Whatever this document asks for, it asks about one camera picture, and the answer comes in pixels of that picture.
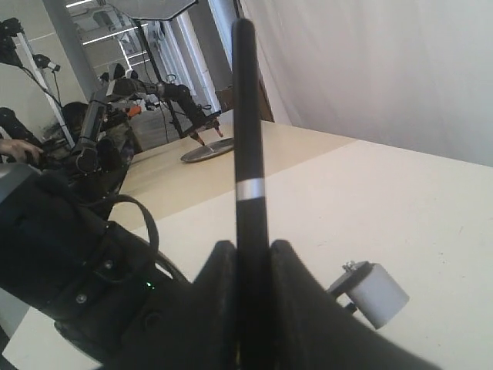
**round metal base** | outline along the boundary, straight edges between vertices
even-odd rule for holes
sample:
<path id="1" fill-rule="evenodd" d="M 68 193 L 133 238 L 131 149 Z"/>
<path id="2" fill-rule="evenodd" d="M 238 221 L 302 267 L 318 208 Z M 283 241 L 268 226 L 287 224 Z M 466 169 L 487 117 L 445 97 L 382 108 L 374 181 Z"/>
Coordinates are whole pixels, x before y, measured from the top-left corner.
<path id="1" fill-rule="evenodd" d="M 181 157 L 181 160 L 185 163 L 201 162 L 228 153 L 233 148 L 233 138 L 222 139 L 188 152 Z"/>

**wooden table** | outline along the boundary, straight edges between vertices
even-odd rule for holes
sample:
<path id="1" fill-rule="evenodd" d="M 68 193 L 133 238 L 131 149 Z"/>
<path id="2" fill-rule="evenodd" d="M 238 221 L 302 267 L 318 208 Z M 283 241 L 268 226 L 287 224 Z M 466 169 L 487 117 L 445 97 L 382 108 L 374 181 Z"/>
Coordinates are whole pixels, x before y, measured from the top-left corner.
<path id="1" fill-rule="evenodd" d="M 383 336 L 446 369 L 493 368 L 493 169 L 272 123 L 263 135 L 271 239 L 288 239 L 325 287 L 346 261 L 383 264 L 411 296 Z M 181 164 L 194 146 L 137 157 L 123 187 L 190 279 L 217 240 L 235 238 L 233 154 Z M 145 236 L 127 207 L 112 217 Z M 4 355 L 20 370 L 96 366 L 35 310 Z"/>

